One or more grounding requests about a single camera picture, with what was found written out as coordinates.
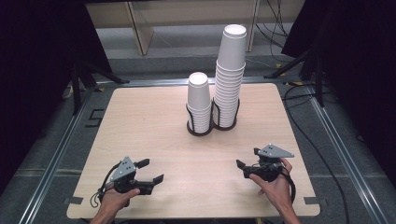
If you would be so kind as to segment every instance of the aluminum rail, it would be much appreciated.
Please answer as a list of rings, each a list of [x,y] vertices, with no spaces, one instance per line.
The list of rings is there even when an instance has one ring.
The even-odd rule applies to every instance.
[[[306,91],[310,94],[315,93],[312,86],[306,88]],[[363,175],[361,174],[360,169],[353,161],[351,155],[348,152],[346,145],[332,124],[332,120],[326,112],[324,107],[321,107],[315,99],[311,100],[313,107],[315,108],[318,117],[320,118],[321,123],[323,124],[324,129],[332,140],[332,144],[337,152],[341,162],[344,164],[346,168],[346,172],[349,174],[350,179],[355,186],[357,192],[361,196],[361,200],[364,203],[370,217],[372,218],[374,223],[378,224],[387,224],[389,223],[387,218],[384,215],[381,207],[379,206],[377,199],[371,190],[370,186],[367,184]]]
[[[208,78],[209,84],[215,84],[213,77]],[[243,77],[242,83],[274,83],[273,79],[264,79],[262,77]],[[157,79],[157,80],[131,80],[129,83],[117,84],[112,81],[98,81],[96,88],[101,87],[117,87],[117,88],[131,88],[131,87],[156,87],[156,86],[183,86],[189,85],[188,78],[174,78],[174,79]]]
[[[44,174],[41,176],[41,180],[35,189],[35,193],[33,194],[32,198],[30,199],[22,217],[20,224],[29,224],[33,223],[35,219],[35,215],[38,212],[43,200],[50,188],[50,184],[53,180],[53,177],[56,174],[56,170],[59,164],[62,161],[64,153],[66,152],[67,146],[69,145],[70,139],[75,132],[78,122],[81,118],[82,112],[84,111],[84,107],[87,104],[88,100],[90,99],[93,93],[93,89],[88,89],[86,94],[84,95],[84,100],[81,105],[79,111],[71,118],[66,131],[61,139],[60,144],[56,148],[54,155],[52,156],[51,161],[49,162],[49,166],[47,167]]]

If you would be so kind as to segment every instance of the hand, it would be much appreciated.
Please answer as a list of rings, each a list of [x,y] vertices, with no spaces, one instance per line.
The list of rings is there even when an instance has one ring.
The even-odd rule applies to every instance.
[[[292,168],[291,164],[284,158],[280,158],[280,161],[284,164],[287,173],[290,173]],[[251,174],[249,177],[261,187],[258,194],[265,194],[267,196],[271,204],[283,217],[285,223],[301,223],[292,207],[290,185],[285,176],[279,175],[277,179],[272,182],[266,182],[261,177],[254,174]]]
[[[103,196],[99,211],[92,219],[91,223],[111,223],[125,204],[139,193],[139,189],[131,189],[126,193],[118,193],[113,189],[113,185],[110,185]]]

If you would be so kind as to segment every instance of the black cable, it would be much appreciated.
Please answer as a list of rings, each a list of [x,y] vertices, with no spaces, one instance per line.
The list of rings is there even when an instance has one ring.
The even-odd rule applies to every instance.
[[[297,87],[301,87],[301,86],[294,86],[294,87],[291,87],[290,89],[288,89],[288,90],[285,92],[284,99],[288,99],[288,97],[287,97],[288,93],[289,93],[291,90],[293,90],[294,88],[297,88]],[[330,175],[332,176],[332,179],[334,180],[335,184],[337,185],[337,188],[338,188],[339,191],[340,191],[340,194],[341,194],[341,197],[342,197],[342,200],[343,200],[343,203],[344,203],[344,210],[345,210],[345,213],[346,213],[346,223],[349,223],[349,214],[348,214],[348,209],[347,209],[347,200],[346,200],[344,191],[343,191],[343,189],[341,188],[340,183],[338,182],[338,179],[335,177],[334,173],[332,172],[332,169],[330,168],[329,164],[326,162],[326,160],[324,159],[323,155],[320,153],[320,151],[318,150],[318,148],[315,146],[315,144],[312,142],[312,140],[308,137],[308,135],[307,135],[305,132],[303,132],[303,130],[301,129],[301,127],[297,124],[296,120],[294,119],[294,117],[292,116],[292,114],[290,113],[290,111],[289,111],[289,109],[288,109],[288,103],[287,103],[287,101],[285,101],[285,108],[286,108],[287,113],[288,113],[289,116],[290,116],[290,119],[291,119],[291,120],[293,121],[293,123],[296,125],[297,129],[303,134],[303,136],[305,137],[305,139],[311,144],[311,146],[312,146],[312,147],[315,149],[315,151],[318,153],[318,155],[320,156],[320,158],[321,158],[321,160],[323,161],[324,165],[325,165],[326,168],[328,169]]]
[[[296,105],[291,105],[291,106],[289,106],[288,107],[288,109],[290,109],[290,108],[292,108],[292,107],[295,107],[295,106],[298,106],[298,105],[303,105],[303,104],[306,104],[307,102],[309,102],[310,100],[311,100],[312,98],[311,97],[309,97],[307,100],[305,100],[305,101],[302,101],[301,103],[299,103],[299,104],[296,104]]]
[[[98,191],[95,192],[95,193],[91,196],[90,203],[91,203],[91,206],[92,206],[92,207],[95,208],[95,207],[99,206],[99,203],[97,202],[97,199],[99,199],[99,201],[101,202],[103,196],[104,196],[105,193],[106,193],[106,191],[110,190],[110,189],[106,189],[106,182],[107,182],[107,180],[108,180],[108,177],[111,175],[111,173],[113,173],[113,171],[114,171],[115,169],[119,168],[120,164],[121,164],[121,162],[117,163],[116,165],[114,165],[114,166],[110,169],[110,171],[107,173],[107,175],[106,175],[106,177],[105,177],[105,180],[103,181],[103,184],[102,184],[101,188],[99,188]]]
[[[262,29],[260,28],[260,26],[259,26],[258,24],[256,24],[256,27],[257,27],[257,29],[259,29],[260,33],[262,33],[262,35],[263,35],[271,44],[275,44],[275,45],[277,45],[278,47],[280,47],[280,48],[283,49],[283,46],[282,46],[281,44],[277,43],[274,39],[271,39],[270,36],[266,35],[266,34],[262,31]]]
[[[287,172],[287,174],[283,172],[279,172],[281,175],[285,176],[286,180],[289,182],[290,188],[291,188],[291,203],[294,203],[294,199],[296,198],[296,186],[294,185],[294,181],[291,179],[291,176],[289,174],[289,171],[282,166],[283,170]]]
[[[272,30],[270,30],[270,28],[268,28],[268,27],[265,25],[265,23],[263,23],[262,25],[264,26],[264,28],[265,28],[267,31],[273,32]],[[289,36],[288,34],[280,34],[280,33],[275,33],[275,35],[280,35],[280,36],[285,36],[285,37]]]
[[[273,9],[273,7],[272,7],[272,5],[271,5],[271,3],[270,3],[269,0],[267,0],[267,3],[268,3],[268,6],[271,8],[271,10],[272,10],[272,12],[273,12],[273,14],[274,14],[274,17],[276,18],[276,23],[275,23],[275,26],[274,26],[274,31],[272,32],[272,35],[271,35],[271,44],[270,44],[271,56],[272,56],[275,60],[280,61],[280,62],[282,62],[282,63],[290,63],[290,62],[287,62],[287,61],[283,61],[283,60],[278,59],[278,58],[274,55],[273,49],[272,49],[272,44],[273,44],[273,42],[274,42],[274,35],[275,35],[275,32],[276,32],[276,27],[279,27],[283,32],[285,32],[285,30],[284,30],[284,28],[283,28],[282,21],[281,21],[282,16],[281,16],[281,12],[280,12],[280,1],[277,1],[277,8],[278,8],[277,14],[275,13],[275,11],[274,11],[274,9]]]

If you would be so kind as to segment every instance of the stack of paper cups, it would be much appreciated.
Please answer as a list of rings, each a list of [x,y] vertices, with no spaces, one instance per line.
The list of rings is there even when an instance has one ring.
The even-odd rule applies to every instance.
[[[213,120],[220,128],[235,125],[239,90],[245,71],[247,30],[241,25],[224,28],[216,66],[216,94]]]
[[[194,133],[206,133],[211,128],[212,103],[205,73],[192,73],[189,77],[187,111],[189,129]]]

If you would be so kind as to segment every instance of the table top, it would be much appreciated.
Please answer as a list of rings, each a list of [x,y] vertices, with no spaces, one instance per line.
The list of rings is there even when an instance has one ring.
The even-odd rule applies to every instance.
[[[98,208],[91,207],[91,196],[125,156],[132,161],[150,159],[135,179],[151,181],[161,174],[164,179],[151,195],[134,197],[117,217],[277,217],[267,198],[257,194],[260,188],[243,177],[235,162],[257,163],[253,148],[269,143],[295,155],[289,161],[297,215],[319,213],[318,204],[304,202],[316,196],[276,85],[243,84],[236,126],[200,137],[187,130],[187,90],[171,86],[114,91],[74,193],[83,201],[69,205],[70,218],[94,217]],[[214,85],[210,91],[214,96]]]

